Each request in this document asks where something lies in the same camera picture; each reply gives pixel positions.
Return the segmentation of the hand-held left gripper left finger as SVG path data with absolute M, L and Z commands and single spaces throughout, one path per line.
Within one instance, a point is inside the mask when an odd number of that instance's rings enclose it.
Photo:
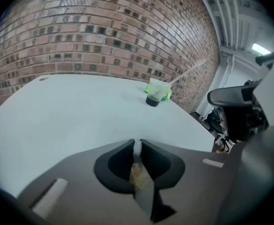
M 68 182 L 47 221 L 53 225 L 149 225 L 151 222 L 132 194 L 114 193 L 94 174 L 98 157 L 129 140 L 75 153 L 36 177 L 17 199 L 28 208 L 50 189 L 56 179 Z

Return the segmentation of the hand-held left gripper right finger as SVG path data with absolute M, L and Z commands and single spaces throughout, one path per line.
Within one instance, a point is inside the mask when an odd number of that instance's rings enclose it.
M 214 225 L 230 184 L 229 155 L 142 140 L 156 225 Z

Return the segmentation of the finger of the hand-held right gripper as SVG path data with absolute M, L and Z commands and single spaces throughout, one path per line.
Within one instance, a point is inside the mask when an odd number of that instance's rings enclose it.
M 274 126 L 248 140 L 237 174 L 221 206 L 221 222 L 243 222 L 256 215 L 274 189 Z

